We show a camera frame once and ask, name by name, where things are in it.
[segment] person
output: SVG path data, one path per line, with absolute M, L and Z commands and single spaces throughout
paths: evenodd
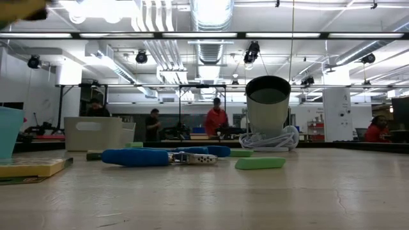
M 146 126 L 146 141 L 158 141 L 158 129 L 160 128 L 160 122 L 158 120 L 159 110 L 152 109 L 151 114 L 145 120 Z
M 207 113 L 206 122 L 204 123 L 206 134 L 209 137 L 216 136 L 216 128 L 228 125 L 228 115 L 220 108 L 220 98 L 215 98 L 213 100 L 213 108 Z
M 365 142 L 390 142 L 385 139 L 389 135 L 387 119 L 385 116 L 378 115 L 372 119 L 372 123 L 365 133 Z
M 111 113 L 101 105 L 101 102 L 97 98 L 92 98 L 90 100 L 91 108 L 88 110 L 86 116 L 91 117 L 110 117 Z

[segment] wooden table surface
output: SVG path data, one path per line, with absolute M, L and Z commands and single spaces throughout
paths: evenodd
M 287 162 L 255 171 L 237 158 L 126 168 L 70 155 L 41 183 L 0 187 L 0 229 L 409 229 L 409 155 L 296 149 L 256 154 Z

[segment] workshop room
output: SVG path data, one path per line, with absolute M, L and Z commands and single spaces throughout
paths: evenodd
M 0 229 L 409 229 L 409 1 L 0 1 Z

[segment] black shirt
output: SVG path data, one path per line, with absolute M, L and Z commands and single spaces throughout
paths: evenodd
M 87 112 L 87 116 L 93 116 L 93 117 L 110 117 L 111 114 L 106 108 L 100 108 L 100 109 L 92 109 L 90 108 Z
M 158 119 L 152 118 L 151 116 L 148 116 L 145 120 L 145 129 L 146 129 L 146 135 L 145 139 L 146 141 L 158 141 L 158 127 L 148 129 L 148 126 L 150 125 L 156 125 L 158 123 Z

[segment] man in red shirt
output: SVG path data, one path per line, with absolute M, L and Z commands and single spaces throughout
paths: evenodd
M 217 135 L 216 128 L 229 125 L 228 115 L 220 108 L 220 98 L 215 98 L 213 104 L 214 106 L 207 113 L 206 122 L 204 123 L 206 133 L 209 137 Z
M 389 135 L 387 120 L 385 116 L 379 115 L 372 119 L 371 125 L 365 133 L 365 142 L 390 142 L 384 138 Z

